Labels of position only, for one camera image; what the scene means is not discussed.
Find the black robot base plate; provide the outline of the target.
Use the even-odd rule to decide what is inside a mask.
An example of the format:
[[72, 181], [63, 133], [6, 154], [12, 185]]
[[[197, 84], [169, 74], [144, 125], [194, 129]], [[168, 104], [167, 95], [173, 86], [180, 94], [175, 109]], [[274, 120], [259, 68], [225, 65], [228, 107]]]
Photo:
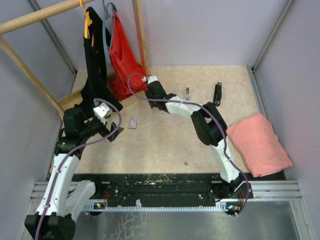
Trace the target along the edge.
[[102, 174], [78, 173], [72, 181], [95, 183], [94, 200], [101, 199], [108, 207], [214, 207], [223, 199], [244, 201], [244, 198], [213, 198], [211, 190], [222, 183], [217, 173], [141, 173]]

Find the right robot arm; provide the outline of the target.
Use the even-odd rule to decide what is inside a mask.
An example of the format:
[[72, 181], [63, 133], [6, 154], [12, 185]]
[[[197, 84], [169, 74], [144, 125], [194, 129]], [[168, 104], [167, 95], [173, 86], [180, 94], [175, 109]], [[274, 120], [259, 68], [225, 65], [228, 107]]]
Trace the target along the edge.
[[227, 140], [227, 124], [212, 102], [204, 105], [191, 103], [176, 94], [167, 94], [155, 76], [143, 77], [147, 90], [144, 92], [151, 108], [190, 119], [199, 140], [212, 149], [218, 165], [221, 184], [210, 195], [214, 199], [253, 197], [247, 176], [234, 164]]

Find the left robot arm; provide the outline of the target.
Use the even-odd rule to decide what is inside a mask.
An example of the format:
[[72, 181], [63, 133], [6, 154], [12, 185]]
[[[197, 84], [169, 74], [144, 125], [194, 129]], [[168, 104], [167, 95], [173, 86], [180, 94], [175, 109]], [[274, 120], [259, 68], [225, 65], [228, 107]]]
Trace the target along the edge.
[[97, 181], [81, 180], [70, 189], [72, 178], [83, 150], [96, 134], [113, 141], [122, 131], [119, 124], [107, 128], [107, 119], [119, 110], [110, 102], [96, 98], [92, 105], [92, 119], [79, 107], [65, 110], [64, 128], [54, 149], [53, 167], [45, 193], [34, 214], [25, 217], [24, 226], [34, 240], [71, 240], [76, 221], [87, 201], [101, 197], [104, 186]]

